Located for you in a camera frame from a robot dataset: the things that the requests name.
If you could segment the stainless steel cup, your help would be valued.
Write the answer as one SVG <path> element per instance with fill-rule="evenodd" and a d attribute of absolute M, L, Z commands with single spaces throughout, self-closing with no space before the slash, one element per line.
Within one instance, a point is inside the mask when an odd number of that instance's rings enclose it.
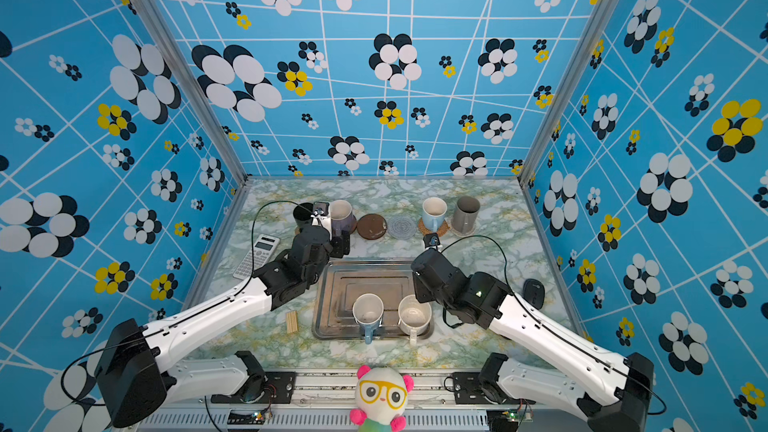
<path fill-rule="evenodd" d="M 459 197 L 451 219 L 452 229 L 459 235 L 470 235 L 475 229 L 480 209 L 481 204 L 477 198 Z"/>

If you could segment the white mug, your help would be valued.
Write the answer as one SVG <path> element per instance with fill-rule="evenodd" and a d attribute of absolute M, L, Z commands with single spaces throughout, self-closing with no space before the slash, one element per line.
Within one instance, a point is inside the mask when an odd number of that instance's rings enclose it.
<path fill-rule="evenodd" d="M 428 329 L 432 320 L 429 303 L 421 303 L 416 296 L 405 296 L 398 305 L 398 327 L 404 333 L 411 346 L 415 346 L 418 337 Z"/>

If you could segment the grey blue crochet coaster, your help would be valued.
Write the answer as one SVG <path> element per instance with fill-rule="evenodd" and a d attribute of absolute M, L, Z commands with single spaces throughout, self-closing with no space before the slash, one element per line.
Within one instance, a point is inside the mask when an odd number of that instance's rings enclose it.
<path fill-rule="evenodd" d="M 417 232 L 417 224 L 408 216 L 397 215 L 387 220 L 388 233 L 397 240 L 409 240 Z"/>

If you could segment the black mug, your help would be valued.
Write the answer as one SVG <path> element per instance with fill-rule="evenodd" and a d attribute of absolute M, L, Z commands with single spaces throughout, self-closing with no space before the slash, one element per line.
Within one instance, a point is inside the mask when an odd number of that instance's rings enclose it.
<path fill-rule="evenodd" d="M 303 202 L 296 205 L 292 211 L 293 219 L 296 223 L 296 234 L 301 230 L 312 224 L 314 206 L 312 202 Z"/>

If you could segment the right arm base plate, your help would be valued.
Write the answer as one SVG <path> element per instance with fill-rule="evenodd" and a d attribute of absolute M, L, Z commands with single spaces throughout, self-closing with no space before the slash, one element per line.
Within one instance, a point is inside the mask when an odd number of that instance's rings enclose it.
<path fill-rule="evenodd" d="M 443 387 L 458 405 L 529 405 L 535 401 L 513 398 L 479 372 L 454 372 L 443 380 Z"/>

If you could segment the aluminium front rail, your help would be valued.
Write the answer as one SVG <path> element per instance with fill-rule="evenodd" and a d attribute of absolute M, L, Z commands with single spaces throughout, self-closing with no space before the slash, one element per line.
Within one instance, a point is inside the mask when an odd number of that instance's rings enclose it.
<path fill-rule="evenodd" d="M 357 373 L 355 388 L 356 408 L 349 419 L 358 427 L 358 431 L 404 431 L 407 420 L 404 416 L 409 394 L 413 391 L 413 377 L 400 374 L 391 368 L 371 368 L 361 366 Z M 622 415 L 620 407 L 614 411 L 599 409 L 591 406 L 587 398 L 579 399 L 585 407 L 581 412 L 587 417 L 588 426 L 592 431 L 639 431 L 637 424 Z M 127 411 L 110 412 L 116 428 L 126 428 L 147 418 L 157 407 L 155 405 L 131 405 Z M 267 409 L 251 413 L 230 413 L 227 425 L 262 425 L 271 417 Z M 532 420 L 532 410 L 528 402 L 520 399 L 518 408 L 501 412 L 493 419 L 503 423 L 522 423 Z"/>

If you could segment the light blue mug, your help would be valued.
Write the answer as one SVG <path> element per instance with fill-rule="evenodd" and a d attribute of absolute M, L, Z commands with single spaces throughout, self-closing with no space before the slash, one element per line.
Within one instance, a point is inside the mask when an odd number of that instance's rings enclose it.
<path fill-rule="evenodd" d="M 421 221 L 429 233 L 437 233 L 445 221 L 447 203 L 439 197 L 428 197 L 422 203 Z"/>
<path fill-rule="evenodd" d="M 355 300 L 352 312 L 362 331 L 365 343 L 370 345 L 373 342 L 375 332 L 382 323 L 384 315 L 382 299 L 373 293 L 362 294 Z"/>

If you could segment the woven rattan coaster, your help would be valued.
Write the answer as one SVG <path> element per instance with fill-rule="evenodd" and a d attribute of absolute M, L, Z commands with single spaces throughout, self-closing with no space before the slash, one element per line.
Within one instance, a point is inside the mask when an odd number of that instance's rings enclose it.
<path fill-rule="evenodd" d="M 425 226 L 422 218 L 419 219 L 419 221 L 417 223 L 417 227 L 418 227 L 419 232 L 423 236 L 426 236 L 428 234 L 433 234 L 433 231 Z M 436 231 L 436 234 L 439 237 L 443 237 L 449 230 L 450 230 L 450 225 L 449 225 L 447 220 L 444 220 L 442 222 L 442 224 L 440 225 L 440 227 L 438 228 L 438 230 Z"/>

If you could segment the purple mug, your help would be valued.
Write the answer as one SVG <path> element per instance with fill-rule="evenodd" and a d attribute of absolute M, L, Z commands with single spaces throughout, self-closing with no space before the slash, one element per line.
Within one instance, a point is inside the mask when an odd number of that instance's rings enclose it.
<path fill-rule="evenodd" d="M 331 217 L 331 233 L 333 237 L 341 237 L 343 233 L 352 234 L 357 226 L 352 205 L 346 200 L 335 200 L 329 204 Z"/>

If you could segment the scratched round wooden coaster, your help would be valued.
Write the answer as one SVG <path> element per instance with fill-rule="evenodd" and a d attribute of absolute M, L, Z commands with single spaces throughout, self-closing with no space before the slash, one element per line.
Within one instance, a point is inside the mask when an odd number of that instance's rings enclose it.
<path fill-rule="evenodd" d="M 380 214 L 366 214 L 358 219 L 356 231 L 365 240 L 378 240 L 387 233 L 386 219 Z"/>

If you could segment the light blue mug front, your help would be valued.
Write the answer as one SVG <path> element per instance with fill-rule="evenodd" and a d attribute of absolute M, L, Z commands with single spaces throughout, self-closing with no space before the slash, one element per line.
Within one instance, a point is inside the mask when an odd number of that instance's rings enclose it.
<path fill-rule="evenodd" d="M 375 332 L 382 323 L 384 315 L 382 299 L 373 293 L 362 294 L 355 300 L 352 312 L 362 331 L 365 343 L 370 345 L 373 342 Z"/>

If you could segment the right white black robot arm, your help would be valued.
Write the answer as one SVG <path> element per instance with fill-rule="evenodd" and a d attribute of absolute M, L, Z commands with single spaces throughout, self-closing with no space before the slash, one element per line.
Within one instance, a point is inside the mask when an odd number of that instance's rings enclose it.
<path fill-rule="evenodd" d="M 439 251 L 411 264 L 416 298 L 436 302 L 474 324 L 525 347 L 549 363 L 542 369 L 489 356 L 478 376 L 488 400 L 542 403 L 584 420 L 593 431 L 642 431 L 652 398 L 653 362 L 589 342 L 535 309 L 496 277 L 465 275 Z"/>

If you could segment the small wooden block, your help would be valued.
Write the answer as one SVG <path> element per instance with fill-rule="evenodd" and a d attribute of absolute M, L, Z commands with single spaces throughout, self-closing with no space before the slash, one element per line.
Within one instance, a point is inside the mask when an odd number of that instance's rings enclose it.
<path fill-rule="evenodd" d="M 298 332 L 298 313 L 296 311 L 289 311 L 285 314 L 285 325 L 287 334 Z"/>

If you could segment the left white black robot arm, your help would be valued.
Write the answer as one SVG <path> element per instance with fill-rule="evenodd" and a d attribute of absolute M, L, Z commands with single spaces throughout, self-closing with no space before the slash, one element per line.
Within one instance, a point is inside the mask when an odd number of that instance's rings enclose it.
<path fill-rule="evenodd" d="M 289 249 L 232 289 L 167 319 L 115 326 L 93 372 L 110 424 L 132 426 L 176 398 L 182 385 L 171 375 L 173 366 L 218 335 L 301 296 L 332 258 L 349 252 L 347 232 L 332 237 L 322 226 L 306 226 Z"/>

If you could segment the metal serving tray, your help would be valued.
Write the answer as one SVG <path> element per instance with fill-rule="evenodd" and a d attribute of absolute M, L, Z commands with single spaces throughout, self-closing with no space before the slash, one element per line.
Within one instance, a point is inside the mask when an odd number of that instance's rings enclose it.
<path fill-rule="evenodd" d="M 318 282 L 313 335 L 320 340 L 355 340 L 364 337 L 353 316 L 359 296 L 372 293 L 384 305 L 381 326 L 373 332 L 375 340 L 406 339 L 398 325 L 397 306 L 414 293 L 409 260 L 334 259 Z"/>

